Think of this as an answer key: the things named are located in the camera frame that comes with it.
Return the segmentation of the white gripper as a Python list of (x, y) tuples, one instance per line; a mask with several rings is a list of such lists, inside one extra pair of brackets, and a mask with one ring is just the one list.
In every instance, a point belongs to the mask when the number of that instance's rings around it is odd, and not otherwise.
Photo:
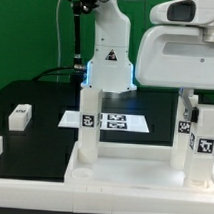
[(135, 77), (142, 85), (179, 87), (184, 119), (198, 122), (193, 89), (214, 90), (214, 43), (203, 42), (200, 28), (157, 26), (141, 38)]

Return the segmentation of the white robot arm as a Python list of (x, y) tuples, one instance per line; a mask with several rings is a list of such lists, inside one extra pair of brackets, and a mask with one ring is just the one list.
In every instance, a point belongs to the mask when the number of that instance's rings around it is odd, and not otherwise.
[(132, 80), (181, 90), (184, 118), (198, 119), (188, 95), (214, 90), (214, 0), (172, 0), (154, 6), (137, 63), (129, 60), (131, 24), (118, 0), (69, 0), (79, 13), (95, 13), (94, 55), (85, 84), (106, 92), (133, 90)]

